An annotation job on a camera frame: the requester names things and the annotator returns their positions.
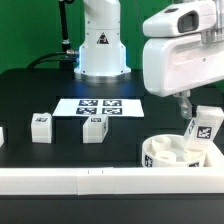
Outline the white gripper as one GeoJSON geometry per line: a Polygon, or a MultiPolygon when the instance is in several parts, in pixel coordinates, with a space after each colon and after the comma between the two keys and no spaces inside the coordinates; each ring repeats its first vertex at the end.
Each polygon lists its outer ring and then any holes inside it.
{"type": "Polygon", "coordinates": [[[224,0],[171,4],[144,21],[143,33],[145,88],[174,94],[182,117],[191,119],[189,90],[224,79],[224,0]]]}

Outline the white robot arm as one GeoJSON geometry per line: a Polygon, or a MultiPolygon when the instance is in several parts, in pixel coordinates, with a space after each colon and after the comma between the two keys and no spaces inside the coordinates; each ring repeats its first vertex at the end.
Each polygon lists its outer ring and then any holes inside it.
{"type": "MultiPolygon", "coordinates": [[[[75,76],[110,82],[131,69],[120,41],[119,0],[83,0],[85,40],[75,76]]],[[[148,38],[142,54],[146,90],[178,98],[189,119],[194,88],[224,80],[224,0],[174,0],[143,22],[148,38]]]]}

